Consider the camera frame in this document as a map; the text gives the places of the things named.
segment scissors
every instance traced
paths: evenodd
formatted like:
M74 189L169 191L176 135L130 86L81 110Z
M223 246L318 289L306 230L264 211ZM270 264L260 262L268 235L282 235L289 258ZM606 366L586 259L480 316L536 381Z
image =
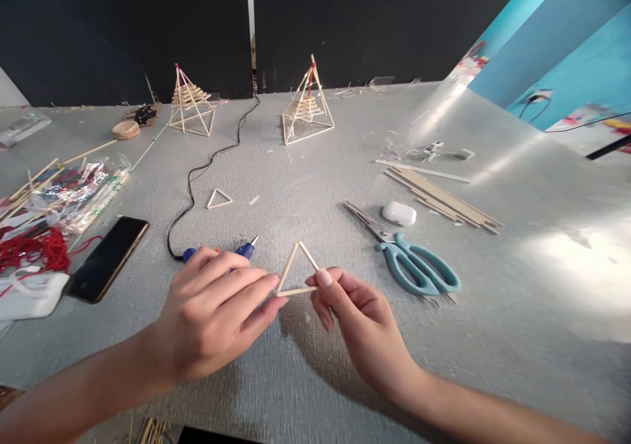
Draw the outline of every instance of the scissors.
M403 233L392 234L376 220L352 203L344 201L344 207L377 237L381 243L378 252L384 252L392 275L405 290L412 294L437 296L460 290L460 279L456 272L437 255L418 245L403 240ZM411 281L403 272L402 264L414 278Z

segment fingernail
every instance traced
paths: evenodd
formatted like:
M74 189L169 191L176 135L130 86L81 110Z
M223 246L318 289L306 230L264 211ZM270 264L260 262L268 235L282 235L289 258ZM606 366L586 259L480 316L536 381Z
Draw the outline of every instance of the fingernail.
M317 283L325 288L333 284L333 277L325 269L320 269L315 272L315 278L317 279Z
M324 326L324 329L328 332L331 330L331 323L329 322L329 319L326 316L323 315L318 315L318 317L320 318L320 322L322 323L322 325Z

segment wall outlet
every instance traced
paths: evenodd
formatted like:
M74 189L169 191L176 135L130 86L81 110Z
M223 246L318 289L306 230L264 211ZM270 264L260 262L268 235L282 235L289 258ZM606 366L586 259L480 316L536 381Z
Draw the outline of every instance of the wall outlet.
M523 102L524 104L526 104L533 97L536 97L533 102L541 102L546 99L551 99L553 91L553 89L537 89L536 91L533 91L528 96L526 96Z

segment smartphone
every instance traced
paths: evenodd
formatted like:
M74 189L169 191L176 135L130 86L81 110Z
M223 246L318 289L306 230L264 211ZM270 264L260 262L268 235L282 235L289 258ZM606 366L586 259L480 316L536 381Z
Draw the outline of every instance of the smartphone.
M121 216L72 275L66 294L94 304L101 301L149 228L142 219Z

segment forearm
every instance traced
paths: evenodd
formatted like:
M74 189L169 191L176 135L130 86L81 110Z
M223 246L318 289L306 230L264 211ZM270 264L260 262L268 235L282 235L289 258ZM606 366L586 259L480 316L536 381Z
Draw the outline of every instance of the forearm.
M602 443L570 424L443 380L419 369L417 393L405 406L418 419L465 443Z
M126 409L164 393L145 331L46 379L0 413L11 443L69 443Z

